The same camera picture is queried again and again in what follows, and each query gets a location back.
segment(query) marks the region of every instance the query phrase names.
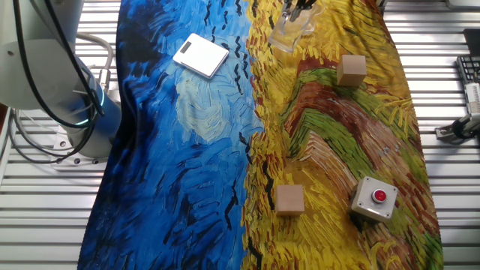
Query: blue painted fabric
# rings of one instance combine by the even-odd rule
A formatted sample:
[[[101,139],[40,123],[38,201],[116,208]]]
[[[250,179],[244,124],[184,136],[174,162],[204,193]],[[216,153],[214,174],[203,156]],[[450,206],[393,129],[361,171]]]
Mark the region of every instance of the blue painted fabric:
[[[122,1],[122,121],[78,269],[240,268],[248,142],[263,129],[247,8],[239,0]],[[210,81],[172,60],[191,33],[229,49]]]

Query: metal grating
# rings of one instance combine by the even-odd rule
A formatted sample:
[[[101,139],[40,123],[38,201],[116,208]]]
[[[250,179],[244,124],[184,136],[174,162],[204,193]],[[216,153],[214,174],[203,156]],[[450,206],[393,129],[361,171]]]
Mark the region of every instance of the metal grating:
[[[119,6],[120,1],[86,0],[79,32],[114,44]],[[480,13],[449,10],[440,0],[390,0],[385,22],[412,91],[441,226],[445,269],[480,269],[479,141],[446,145],[434,135],[435,127],[467,112],[455,59],[469,53],[461,32],[480,28]],[[100,66],[107,56],[100,46],[83,40],[77,41],[76,53],[87,65]],[[119,96],[116,80],[113,70],[109,95],[114,98]],[[42,125],[56,127],[40,111],[31,116]],[[23,122],[39,143],[53,145],[53,131],[27,119]],[[20,136],[16,140],[36,158],[49,158],[29,148]],[[7,147],[0,163],[0,269],[76,269],[103,172],[58,172],[27,163],[9,150],[10,144]]]

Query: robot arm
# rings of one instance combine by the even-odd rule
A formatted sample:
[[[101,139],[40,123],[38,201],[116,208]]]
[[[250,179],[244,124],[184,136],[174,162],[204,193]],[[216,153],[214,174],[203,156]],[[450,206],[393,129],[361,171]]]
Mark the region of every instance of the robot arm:
[[[83,1],[47,1],[52,7],[46,0],[0,1],[0,102],[20,110],[45,110],[64,123],[72,145],[82,146],[80,154],[105,158],[119,127],[120,108],[90,70],[73,53],[67,53],[74,50]],[[22,33],[15,27],[19,13]],[[58,23],[50,15],[57,17]],[[61,29],[64,37],[53,29]],[[89,107],[95,108],[96,116]]]

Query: wooden block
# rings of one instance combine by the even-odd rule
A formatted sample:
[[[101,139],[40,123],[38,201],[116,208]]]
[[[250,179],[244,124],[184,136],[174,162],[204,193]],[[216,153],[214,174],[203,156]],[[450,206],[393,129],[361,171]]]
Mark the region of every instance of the wooden block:
[[[339,86],[360,86],[367,76],[367,61],[363,55],[342,55],[337,66]]]
[[[279,185],[275,192],[275,210],[279,216],[299,216],[305,212],[303,186],[301,184]]]

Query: red button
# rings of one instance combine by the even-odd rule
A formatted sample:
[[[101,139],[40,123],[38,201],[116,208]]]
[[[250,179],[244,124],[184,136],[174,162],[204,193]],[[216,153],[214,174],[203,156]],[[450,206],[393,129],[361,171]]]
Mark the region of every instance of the red button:
[[[375,190],[372,195],[375,203],[383,203],[387,200],[387,194],[383,190]]]

